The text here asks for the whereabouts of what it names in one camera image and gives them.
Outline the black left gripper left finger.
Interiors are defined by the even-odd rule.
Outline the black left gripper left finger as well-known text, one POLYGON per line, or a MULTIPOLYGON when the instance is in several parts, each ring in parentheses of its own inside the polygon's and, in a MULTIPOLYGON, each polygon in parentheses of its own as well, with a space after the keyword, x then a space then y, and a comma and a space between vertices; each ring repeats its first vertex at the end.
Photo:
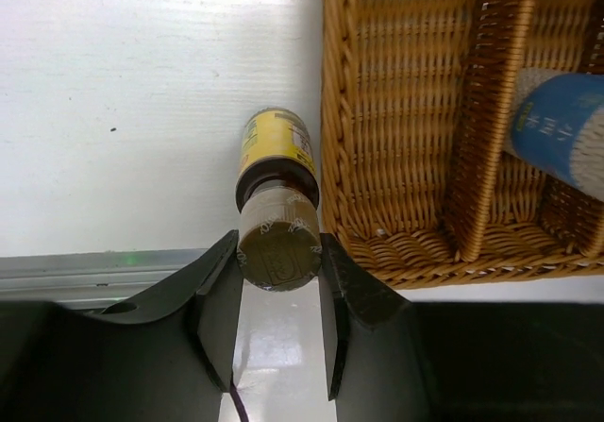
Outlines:
POLYGON ((5 421, 215 421, 242 299, 238 234, 101 312, 1 305, 5 421))

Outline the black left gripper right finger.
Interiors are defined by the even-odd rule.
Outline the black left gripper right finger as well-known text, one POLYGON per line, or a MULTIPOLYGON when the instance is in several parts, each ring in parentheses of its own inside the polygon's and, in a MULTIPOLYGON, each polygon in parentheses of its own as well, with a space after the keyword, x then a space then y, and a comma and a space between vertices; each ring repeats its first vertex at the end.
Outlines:
POLYGON ((603 308, 411 302, 325 234, 327 395, 341 421, 599 421, 603 308))

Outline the yellow-label small bottle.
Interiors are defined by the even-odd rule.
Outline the yellow-label small bottle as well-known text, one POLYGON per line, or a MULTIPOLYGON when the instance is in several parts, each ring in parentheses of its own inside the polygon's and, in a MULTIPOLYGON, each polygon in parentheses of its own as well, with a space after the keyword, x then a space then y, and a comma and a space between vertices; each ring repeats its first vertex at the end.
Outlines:
POLYGON ((243 276, 272 292, 314 279, 322 255, 320 191, 310 134, 298 115, 269 108, 246 123, 235 198, 243 276))

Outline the silver-lid salt shaker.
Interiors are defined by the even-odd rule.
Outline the silver-lid salt shaker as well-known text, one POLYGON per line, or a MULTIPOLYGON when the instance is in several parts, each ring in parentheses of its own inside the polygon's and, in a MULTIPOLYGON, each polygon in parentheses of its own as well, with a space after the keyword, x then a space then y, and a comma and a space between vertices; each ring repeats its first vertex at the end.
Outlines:
POLYGON ((521 70, 503 149, 601 201, 603 76, 521 70))

